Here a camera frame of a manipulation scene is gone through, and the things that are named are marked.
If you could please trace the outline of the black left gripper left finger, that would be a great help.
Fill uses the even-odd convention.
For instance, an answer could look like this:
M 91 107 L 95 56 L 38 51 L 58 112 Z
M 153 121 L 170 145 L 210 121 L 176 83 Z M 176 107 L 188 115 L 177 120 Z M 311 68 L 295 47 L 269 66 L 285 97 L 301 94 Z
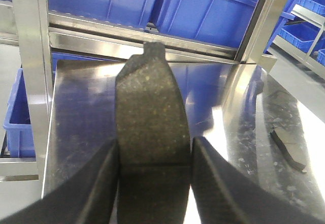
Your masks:
M 70 179 L 1 223 L 109 223 L 118 164 L 117 142 L 105 143 Z

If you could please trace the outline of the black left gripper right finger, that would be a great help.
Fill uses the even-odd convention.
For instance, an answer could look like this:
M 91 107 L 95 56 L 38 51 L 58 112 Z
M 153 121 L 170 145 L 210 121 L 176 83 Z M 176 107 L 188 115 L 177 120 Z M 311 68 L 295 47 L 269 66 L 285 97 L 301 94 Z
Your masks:
M 191 162 L 202 223 L 322 223 L 245 177 L 202 136 L 193 138 Z

